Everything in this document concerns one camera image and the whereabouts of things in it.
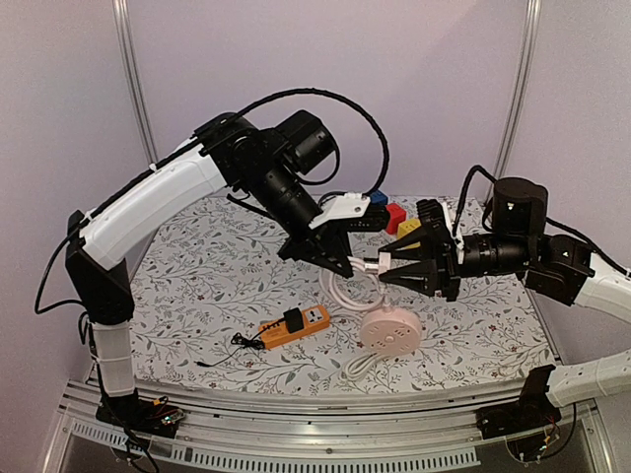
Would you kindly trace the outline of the blue cube socket adapter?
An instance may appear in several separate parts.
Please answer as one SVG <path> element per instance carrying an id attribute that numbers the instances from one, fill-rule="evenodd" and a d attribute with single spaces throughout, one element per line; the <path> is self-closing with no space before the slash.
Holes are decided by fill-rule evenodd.
<path id="1" fill-rule="evenodd" d="M 388 204 L 388 196 L 381 192 L 380 190 L 375 190 L 369 194 L 370 201 L 373 205 L 387 205 Z"/>

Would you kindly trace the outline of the pink round power socket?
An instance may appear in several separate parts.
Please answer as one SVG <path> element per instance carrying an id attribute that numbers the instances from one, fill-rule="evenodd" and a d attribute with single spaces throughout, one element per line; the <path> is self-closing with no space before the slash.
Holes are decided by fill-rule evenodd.
<path id="1" fill-rule="evenodd" d="M 359 329 L 361 343 L 373 353 L 398 357 L 411 354 L 420 346 L 422 327 L 414 312 L 386 306 L 368 312 Z"/>

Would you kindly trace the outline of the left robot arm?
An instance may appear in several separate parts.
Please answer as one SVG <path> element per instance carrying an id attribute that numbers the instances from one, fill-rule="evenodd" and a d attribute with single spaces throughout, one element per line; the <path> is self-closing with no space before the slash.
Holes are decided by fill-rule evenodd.
<path id="1" fill-rule="evenodd" d="M 285 231 L 281 258 L 349 277 L 349 234 L 378 232 L 388 223 L 388 211 L 374 204 L 369 192 L 335 191 L 321 200 L 310 195 L 309 172 L 339 156 L 317 116 L 298 110 L 268 128 L 246 116 L 245 110 L 218 115 L 97 208 L 73 213 L 54 250 L 92 324 L 107 409 L 126 428 L 139 427 L 147 409 L 136 398 L 129 334 L 135 305 L 125 257 L 152 231 L 230 188 L 252 197 L 255 211 Z"/>

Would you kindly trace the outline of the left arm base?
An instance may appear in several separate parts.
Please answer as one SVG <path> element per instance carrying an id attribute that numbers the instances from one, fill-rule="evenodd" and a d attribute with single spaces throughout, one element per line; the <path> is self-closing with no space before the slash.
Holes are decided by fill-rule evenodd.
<path id="1" fill-rule="evenodd" d="M 141 399 L 138 391 L 111 397 L 102 395 L 96 419 L 102 423 L 143 434 L 173 439 L 186 414 L 170 402 L 168 396 Z"/>

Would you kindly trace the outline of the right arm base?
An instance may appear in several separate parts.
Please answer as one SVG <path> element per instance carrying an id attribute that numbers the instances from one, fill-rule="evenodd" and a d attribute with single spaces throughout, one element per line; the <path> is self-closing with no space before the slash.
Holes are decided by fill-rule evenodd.
<path id="1" fill-rule="evenodd" d="M 547 397 L 547 385 L 555 366 L 531 370 L 517 400 L 482 407 L 475 411 L 476 427 L 484 439 L 505 437 L 551 427 L 561 420 L 560 410 Z M 539 432 L 530 439 L 511 440 L 507 447 L 520 462 L 540 460 L 549 447 L 549 434 Z"/>

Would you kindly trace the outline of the black power adapter with cable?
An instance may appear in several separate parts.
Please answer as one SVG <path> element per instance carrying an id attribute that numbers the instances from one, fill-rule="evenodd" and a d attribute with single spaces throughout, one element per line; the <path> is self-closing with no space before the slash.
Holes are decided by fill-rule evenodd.
<path id="1" fill-rule="evenodd" d="M 290 334 L 302 330 L 305 327 L 305 323 L 303 321 L 301 311 L 297 307 L 286 310 L 280 319 L 264 324 L 263 328 L 250 338 L 245 338 L 240 332 L 237 332 L 231 339 L 231 344 L 237 346 L 237 349 L 233 353 L 214 364 L 207 364 L 203 361 L 196 361 L 195 364 L 201 368 L 211 369 L 232 358 L 240 348 L 251 348 L 256 351 L 263 350 L 265 348 L 265 343 L 262 341 L 262 335 L 265 332 L 273 328 L 278 328 L 282 325 L 285 326 Z"/>

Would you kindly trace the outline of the orange power strip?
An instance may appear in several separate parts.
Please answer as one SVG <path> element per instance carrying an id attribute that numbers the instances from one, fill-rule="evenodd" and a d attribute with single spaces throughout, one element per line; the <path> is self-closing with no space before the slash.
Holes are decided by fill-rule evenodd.
<path id="1" fill-rule="evenodd" d="M 328 328 L 330 315 L 321 304 L 305 309 L 294 307 L 286 310 L 278 322 L 259 327 L 260 340 L 266 350 L 272 350 Z"/>

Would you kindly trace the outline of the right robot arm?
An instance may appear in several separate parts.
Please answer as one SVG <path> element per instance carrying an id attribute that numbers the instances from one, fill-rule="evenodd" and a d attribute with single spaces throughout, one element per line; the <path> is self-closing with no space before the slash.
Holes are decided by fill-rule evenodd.
<path id="1" fill-rule="evenodd" d="M 463 236 L 459 221 L 476 173 L 492 184 L 482 234 Z M 496 178 L 484 167 L 467 173 L 451 215 L 420 200 L 420 226 L 382 247 L 379 278 L 419 294 L 456 300 L 465 278 L 515 275 L 524 286 L 561 304 L 630 319 L 630 272 L 590 238 L 547 215 L 548 191 L 521 177 Z"/>

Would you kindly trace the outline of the red cube socket adapter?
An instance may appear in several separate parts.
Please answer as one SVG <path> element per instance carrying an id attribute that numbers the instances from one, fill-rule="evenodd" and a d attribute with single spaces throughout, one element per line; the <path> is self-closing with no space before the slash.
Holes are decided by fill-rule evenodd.
<path id="1" fill-rule="evenodd" d="M 386 233 L 388 235 L 396 235 L 398 227 L 407 219 L 406 211 L 396 203 L 386 205 L 388 212 L 388 223 L 386 225 Z"/>

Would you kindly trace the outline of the yellow cube socket adapter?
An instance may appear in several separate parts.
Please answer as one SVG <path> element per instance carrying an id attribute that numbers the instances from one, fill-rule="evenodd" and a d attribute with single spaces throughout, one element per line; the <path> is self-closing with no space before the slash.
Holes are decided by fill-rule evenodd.
<path id="1" fill-rule="evenodd" d="M 421 223 L 417 218 L 412 218 L 401 222 L 397 228 L 396 239 L 401 240 L 402 238 L 411 234 L 413 231 L 417 230 L 420 227 Z"/>

